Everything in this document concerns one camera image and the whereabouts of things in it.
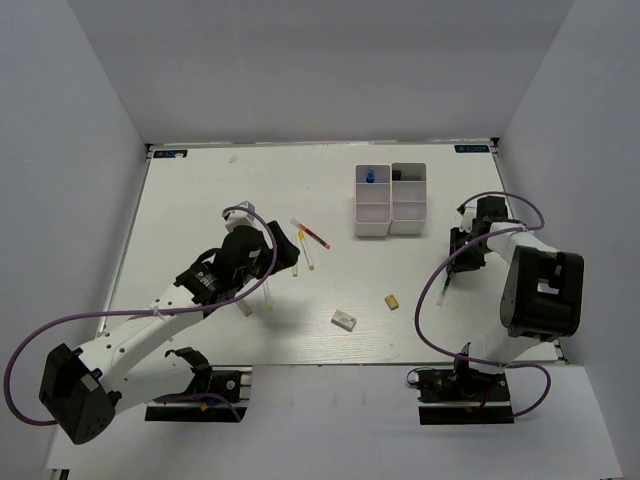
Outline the thin yellow tip marker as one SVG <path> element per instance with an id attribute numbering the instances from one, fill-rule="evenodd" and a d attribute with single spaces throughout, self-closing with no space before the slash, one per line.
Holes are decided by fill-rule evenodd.
<path id="1" fill-rule="evenodd" d="M 296 249 L 298 250 L 298 259 L 296 260 L 296 263 L 293 265 L 292 267 L 292 276 L 294 278 L 297 278 L 299 275 L 299 264 L 298 264 L 298 260 L 299 260 L 299 255 L 300 255 L 300 250 L 298 248 L 298 239 L 296 235 L 292 235 L 291 236 L 291 241 L 292 244 L 296 247 Z"/>

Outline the orange cap white marker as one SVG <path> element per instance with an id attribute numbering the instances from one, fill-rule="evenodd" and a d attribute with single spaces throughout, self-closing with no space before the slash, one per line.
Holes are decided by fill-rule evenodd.
<path id="1" fill-rule="evenodd" d="M 303 231 L 298 230 L 298 238 L 299 238 L 299 242 L 303 251 L 303 255 L 305 257 L 305 261 L 307 263 L 308 269 L 310 271 L 313 271 L 315 269 L 315 264 L 313 262 L 312 256 L 310 254 L 308 245 L 307 245 L 307 241 L 306 241 L 306 237 Z"/>

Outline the red orange pen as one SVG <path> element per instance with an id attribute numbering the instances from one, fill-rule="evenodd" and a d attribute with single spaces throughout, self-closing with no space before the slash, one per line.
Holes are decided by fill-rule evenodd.
<path id="1" fill-rule="evenodd" d="M 295 218 L 292 218 L 290 220 L 290 223 L 294 227 L 296 227 L 298 230 L 300 230 L 304 234 L 308 235 L 310 238 L 312 238 L 314 241 L 316 241 L 318 244 L 320 244 L 323 248 L 325 248 L 327 250 L 329 250 L 331 248 L 331 245 L 327 241 L 325 241 L 317 233 L 312 231 L 307 225 L 303 224 L 302 222 L 298 221 Z"/>

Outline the green clear pen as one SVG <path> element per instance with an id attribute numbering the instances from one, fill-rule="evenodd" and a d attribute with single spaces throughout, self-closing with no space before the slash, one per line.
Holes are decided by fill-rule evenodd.
<path id="1" fill-rule="evenodd" d="M 453 277 L 453 274 L 451 272 L 447 273 L 446 278 L 444 280 L 444 283 L 442 285 L 442 288 L 440 290 L 440 293 L 438 295 L 437 301 L 436 301 L 436 305 L 438 307 L 442 307 L 443 304 L 444 304 L 444 300 L 445 300 L 446 294 L 448 292 L 449 286 L 451 284 L 452 277 Z"/>

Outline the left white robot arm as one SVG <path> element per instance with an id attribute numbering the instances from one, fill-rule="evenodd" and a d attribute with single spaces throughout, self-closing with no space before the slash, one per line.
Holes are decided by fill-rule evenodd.
<path id="1" fill-rule="evenodd" d="M 213 368 L 192 347 L 170 340 L 229 304 L 252 280 L 298 262 L 300 251 L 279 224 L 268 224 L 275 244 L 251 225 L 234 227 L 222 245 L 202 253 L 143 314 L 130 314 L 112 331 L 76 349 L 65 344 L 47 356 L 39 398 L 72 443 L 101 434 L 115 416 L 138 404 L 197 401 L 220 395 Z"/>

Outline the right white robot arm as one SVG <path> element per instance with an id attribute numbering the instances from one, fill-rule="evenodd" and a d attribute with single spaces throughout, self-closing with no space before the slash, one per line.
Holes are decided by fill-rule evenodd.
<path id="1" fill-rule="evenodd" d="M 506 200 L 486 195 L 476 205 L 461 205 L 461 224 L 450 231 L 446 267 L 449 277 L 473 272 L 495 253 L 509 267 L 499 305 L 499 323 L 465 345 L 467 364 L 451 374 L 453 390 L 472 399 L 488 385 L 487 375 L 504 372 L 529 349 L 570 337 L 582 309 L 584 258 L 539 240 L 522 222 L 509 216 Z"/>

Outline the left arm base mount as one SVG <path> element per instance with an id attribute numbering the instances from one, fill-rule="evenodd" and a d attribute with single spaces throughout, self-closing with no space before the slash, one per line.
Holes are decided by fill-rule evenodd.
<path id="1" fill-rule="evenodd" d="M 251 395 L 251 367 L 213 368 L 183 392 L 163 394 L 146 405 L 146 422 L 240 423 Z"/>

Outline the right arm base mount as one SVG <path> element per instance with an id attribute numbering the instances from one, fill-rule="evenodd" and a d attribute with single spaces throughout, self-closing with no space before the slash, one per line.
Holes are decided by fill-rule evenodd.
<path id="1" fill-rule="evenodd" d="M 511 395 L 505 374 L 493 383 L 473 386 L 465 393 L 454 382 L 452 369 L 415 368 L 407 385 L 418 392 L 422 426 L 506 425 L 514 423 Z"/>

